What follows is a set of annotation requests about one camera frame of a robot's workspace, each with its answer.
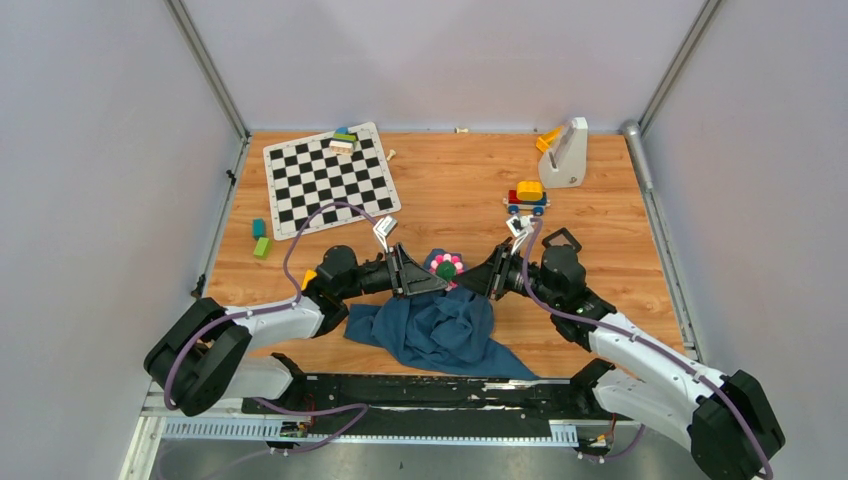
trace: black square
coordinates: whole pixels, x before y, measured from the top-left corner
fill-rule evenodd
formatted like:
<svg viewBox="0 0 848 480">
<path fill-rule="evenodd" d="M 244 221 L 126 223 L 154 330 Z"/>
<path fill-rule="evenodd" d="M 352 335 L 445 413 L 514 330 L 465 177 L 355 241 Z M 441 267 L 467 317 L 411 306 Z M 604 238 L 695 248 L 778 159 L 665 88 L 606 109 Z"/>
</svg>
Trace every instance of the black square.
<svg viewBox="0 0 848 480">
<path fill-rule="evenodd" d="M 328 223 L 337 222 L 339 220 L 339 214 L 337 214 L 335 210 L 333 210 L 332 212 L 324 212 L 321 214 L 321 216 L 324 217 L 324 225 L 327 225 Z"/>
</svg>

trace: green block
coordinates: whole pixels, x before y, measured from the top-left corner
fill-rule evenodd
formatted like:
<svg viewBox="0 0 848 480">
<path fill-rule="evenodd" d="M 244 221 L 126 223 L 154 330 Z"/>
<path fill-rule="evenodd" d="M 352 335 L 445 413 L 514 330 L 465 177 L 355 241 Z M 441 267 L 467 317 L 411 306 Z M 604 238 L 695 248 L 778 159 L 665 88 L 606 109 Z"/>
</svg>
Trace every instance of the green block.
<svg viewBox="0 0 848 480">
<path fill-rule="evenodd" d="M 271 240 L 268 237 L 261 237 L 256 242 L 256 248 L 253 249 L 253 256 L 265 260 L 269 253 L 271 253 Z"/>
<path fill-rule="evenodd" d="M 356 135 L 348 135 L 345 133 L 335 133 L 333 134 L 333 138 L 336 140 L 344 140 L 350 143 L 356 143 Z"/>
</svg>

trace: green ball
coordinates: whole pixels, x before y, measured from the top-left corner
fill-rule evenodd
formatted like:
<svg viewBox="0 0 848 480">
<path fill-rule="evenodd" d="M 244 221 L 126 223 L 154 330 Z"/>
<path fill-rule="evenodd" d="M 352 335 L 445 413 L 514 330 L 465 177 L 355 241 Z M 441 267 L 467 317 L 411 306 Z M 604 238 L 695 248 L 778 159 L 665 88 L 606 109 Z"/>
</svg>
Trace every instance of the green ball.
<svg viewBox="0 0 848 480">
<path fill-rule="evenodd" d="M 451 262 L 442 262 L 436 267 L 436 276 L 442 280 L 451 281 L 456 276 L 456 267 Z"/>
</svg>

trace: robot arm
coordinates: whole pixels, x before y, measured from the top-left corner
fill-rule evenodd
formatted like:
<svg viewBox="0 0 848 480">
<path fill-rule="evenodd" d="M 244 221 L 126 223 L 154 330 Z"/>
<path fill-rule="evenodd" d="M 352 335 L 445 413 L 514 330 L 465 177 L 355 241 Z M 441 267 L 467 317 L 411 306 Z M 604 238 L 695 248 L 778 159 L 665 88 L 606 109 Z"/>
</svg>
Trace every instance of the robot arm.
<svg viewBox="0 0 848 480">
<path fill-rule="evenodd" d="M 385 239 L 378 235 L 378 240 Z M 302 296 L 265 305 L 222 307 L 211 298 L 196 301 L 148 353 L 144 368 L 163 388 L 178 352 L 202 328 L 224 315 L 236 315 L 200 337 L 179 365 L 171 398 L 187 416 L 206 411 L 222 398 L 283 399 L 297 365 L 283 355 L 244 358 L 246 353 L 293 338 L 319 337 L 347 316 L 344 300 L 363 293 L 391 291 L 406 297 L 443 290 L 447 282 L 421 268 L 401 244 L 385 245 L 387 255 L 359 264 L 350 247 L 324 254 Z"/>
<path fill-rule="evenodd" d="M 483 264 L 454 282 L 493 300 L 507 292 L 530 296 L 522 275 L 524 259 L 518 252 L 533 226 L 527 217 L 512 217 L 507 225 L 515 243 L 508 238 Z M 719 386 L 740 409 L 771 458 L 785 438 L 759 382 L 744 371 L 728 376 L 681 355 L 601 299 L 586 285 L 586 270 L 577 260 L 581 247 L 568 230 L 560 229 L 542 244 L 541 264 L 527 267 L 526 279 L 534 296 L 556 311 L 594 320 L 583 323 L 551 315 L 557 332 L 566 340 L 609 360 L 592 361 L 572 383 L 585 386 L 590 400 L 604 410 L 630 417 L 689 450 L 710 478 L 754 477 L 762 468 L 759 457 L 732 412 L 703 380 Z M 611 362 L 636 377 L 617 370 Z"/>
</svg>

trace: gray floor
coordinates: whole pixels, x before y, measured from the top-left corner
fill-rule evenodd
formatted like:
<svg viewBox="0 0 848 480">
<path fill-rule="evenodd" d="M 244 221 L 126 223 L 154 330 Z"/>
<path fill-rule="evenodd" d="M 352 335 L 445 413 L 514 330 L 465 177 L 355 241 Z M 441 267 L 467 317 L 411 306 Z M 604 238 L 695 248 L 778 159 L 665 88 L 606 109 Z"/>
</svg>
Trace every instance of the gray floor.
<svg viewBox="0 0 848 480">
<path fill-rule="evenodd" d="M 626 446 L 634 433 L 634 428 L 619 427 L 617 446 Z M 267 448 L 257 442 L 163 441 L 161 477 L 154 468 L 151 479 L 706 479 L 688 452 L 651 431 L 629 457 L 604 465 L 577 460 L 570 449 L 551 447 L 333 444 L 291 457 L 262 455 L 221 470 L 238 458 L 260 450 Z"/>
</svg>

